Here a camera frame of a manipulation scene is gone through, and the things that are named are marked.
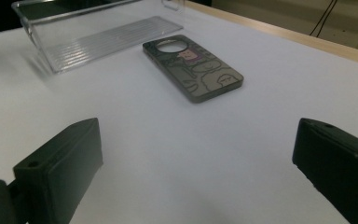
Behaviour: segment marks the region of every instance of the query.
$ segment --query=screw hole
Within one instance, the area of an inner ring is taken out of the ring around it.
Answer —
[[[29,164],[28,164],[28,167],[36,167],[39,165],[39,162],[37,161],[31,161]]]

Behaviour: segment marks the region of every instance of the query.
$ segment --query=table edge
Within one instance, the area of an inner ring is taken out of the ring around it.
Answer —
[[[339,57],[358,62],[358,49],[323,40],[314,36],[304,35],[295,31],[264,23],[262,21],[255,21],[217,8],[206,7],[198,3],[187,1],[186,6],[226,21],[232,21],[247,27],[251,27],[269,35],[276,35],[285,39],[295,41],[299,44],[312,47],[314,49],[320,49],[325,52],[335,54]]]

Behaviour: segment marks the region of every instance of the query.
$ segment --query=camera cutout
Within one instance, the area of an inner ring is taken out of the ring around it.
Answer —
[[[165,40],[157,44],[157,49],[165,53],[175,53],[187,49],[187,43],[180,40]]]

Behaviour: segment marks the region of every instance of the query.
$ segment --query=black cable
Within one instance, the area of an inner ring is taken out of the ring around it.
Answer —
[[[330,16],[330,13],[333,11],[334,7],[336,6],[338,0],[336,0],[333,4],[333,6],[331,7],[330,11],[327,13],[326,18],[324,19],[324,23],[322,23],[321,29],[319,30],[319,33],[316,35],[316,37],[319,37],[319,34],[321,33],[322,29],[324,28],[324,24],[326,23],[328,17]]]
[[[319,24],[321,23],[322,19],[324,18],[325,14],[327,13],[328,9],[333,5],[333,3],[335,2],[335,0],[331,0],[330,4],[328,5],[327,9],[324,11],[324,14],[322,15],[322,17],[319,19],[318,23],[316,23],[315,27],[313,28],[312,32],[310,32],[310,35],[313,34],[313,32],[315,32],[316,28],[318,28]]]

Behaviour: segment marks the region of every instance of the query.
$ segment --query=printed design on phone case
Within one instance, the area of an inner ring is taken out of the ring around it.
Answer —
[[[173,41],[183,41],[187,48],[170,53],[158,50],[158,44]],[[243,80],[241,74],[183,35],[149,42],[144,44],[144,48],[193,96],[201,96]]]

